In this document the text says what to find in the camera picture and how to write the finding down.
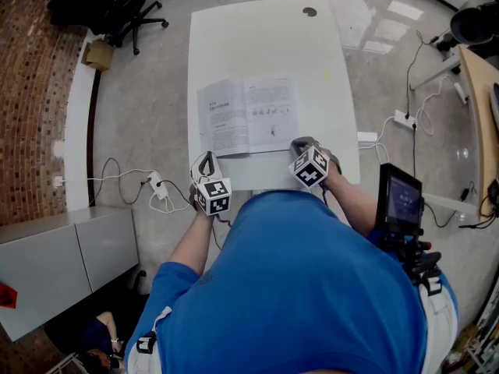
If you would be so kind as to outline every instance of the desk leg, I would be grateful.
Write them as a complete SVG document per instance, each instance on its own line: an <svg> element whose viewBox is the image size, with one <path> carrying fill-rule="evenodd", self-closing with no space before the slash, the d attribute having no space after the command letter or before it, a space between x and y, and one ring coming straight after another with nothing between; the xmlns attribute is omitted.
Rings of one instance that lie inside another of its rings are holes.
<svg viewBox="0 0 499 374"><path fill-rule="evenodd" d="M456 66L459 66L461 63L461 58L459 54L454 54L450 58L447 58L445 61L442 63L438 64L438 66L426 77L423 77L423 80L420 80L417 83L410 83L410 87L412 90L417 89L418 87L422 86L423 84L427 84L431 80L437 78L438 76L442 76L445 73L449 72L451 69L455 68Z"/></svg>

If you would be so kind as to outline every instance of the power strip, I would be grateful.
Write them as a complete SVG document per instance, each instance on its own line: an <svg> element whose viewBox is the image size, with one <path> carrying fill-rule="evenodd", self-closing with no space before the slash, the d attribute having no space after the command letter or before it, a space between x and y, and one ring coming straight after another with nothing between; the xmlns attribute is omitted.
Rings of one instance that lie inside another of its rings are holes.
<svg viewBox="0 0 499 374"><path fill-rule="evenodd" d="M166 185L162 182L159 173L152 171L148 178L150 179L149 184L153 188L154 194L156 194L159 200L165 199L168 196L168 190L166 189Z"/></svg>
<svg viewBox="0 0 499 374"><path fill-rule="evenodd" d="M402 111L399 111L398 109L395 110L395 116L393 118L393 120L397 123L400 123L401 125L404 125L405 127L413 130L414 129L414 125L416 125L417 127L417 122L416 122L416 118L414 118L413 116L409 116L409 119L406 119L405 118L405 113L402 112Z"/></svg>

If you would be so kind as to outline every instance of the cardboard box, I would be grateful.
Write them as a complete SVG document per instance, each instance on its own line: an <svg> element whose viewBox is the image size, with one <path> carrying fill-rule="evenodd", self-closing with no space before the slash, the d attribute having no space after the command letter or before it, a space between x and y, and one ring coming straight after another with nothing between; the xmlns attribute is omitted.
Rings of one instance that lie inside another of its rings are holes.
<svg viewBox="0 0 499 374"><path fill-rule="evenodd" d="M99 71L107 71L111 67L113 52L113 47L105 41L93 41L85 46L81 62Z"/></svg>

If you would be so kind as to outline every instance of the white table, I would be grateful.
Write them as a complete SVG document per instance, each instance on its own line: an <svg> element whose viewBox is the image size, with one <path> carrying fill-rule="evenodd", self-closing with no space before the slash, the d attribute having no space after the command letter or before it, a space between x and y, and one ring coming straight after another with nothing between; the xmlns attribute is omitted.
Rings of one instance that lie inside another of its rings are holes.
<svg viewBox="0 0 499 374"><path fill-rule="evenodd" d="M312 7L310 17L303 9ZM299 135L313 136L360 183L352 92L333 13L320 0L267 0L194 12L189 43L189 162L201 149L196 92L227 78L292 75ZM298 188L291 151L219 159L233 190Z"/></svg>

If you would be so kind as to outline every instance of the brick wall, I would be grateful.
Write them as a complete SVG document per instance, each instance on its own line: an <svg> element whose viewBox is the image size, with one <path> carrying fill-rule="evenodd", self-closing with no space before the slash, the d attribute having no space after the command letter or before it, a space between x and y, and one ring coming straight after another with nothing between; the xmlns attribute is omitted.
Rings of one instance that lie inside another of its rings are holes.
<svg viewBox="0 0 499 374"><path fill-rule="evenodd" d="M0 0L0 226L63 212L65 106L86 30L49 23L49 0ZM43 329L11 342L0 327L0 372L45 372L63 356Z"/></svg>

